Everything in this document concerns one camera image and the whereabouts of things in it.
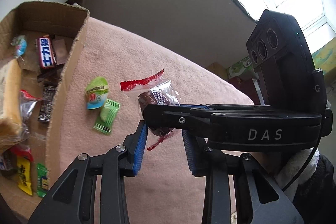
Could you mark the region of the white gloved hand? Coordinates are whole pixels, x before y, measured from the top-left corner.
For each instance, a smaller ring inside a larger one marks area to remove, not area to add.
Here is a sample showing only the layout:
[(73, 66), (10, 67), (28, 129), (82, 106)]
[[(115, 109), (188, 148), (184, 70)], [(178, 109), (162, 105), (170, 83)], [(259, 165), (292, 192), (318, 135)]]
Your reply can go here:
[[(290, 155), (289, 152), (253, 152), (252, 155), (268, 174), (275, 179), (278, 186), (283, 188), (301, 169), (312, 150), (312, 148), (305, 149), (294, 153), (294, 155)], [(294, 200), (298, 186), (307, 182), (307, 180), (313, 176), (313, 173), (315, 173), (317, 169), (318, 161), (319, 151), (317, 150), (307, 167), (303, 170), (303, 173), (300, 174), (298, 179), (284, 192), (291, 201)]]

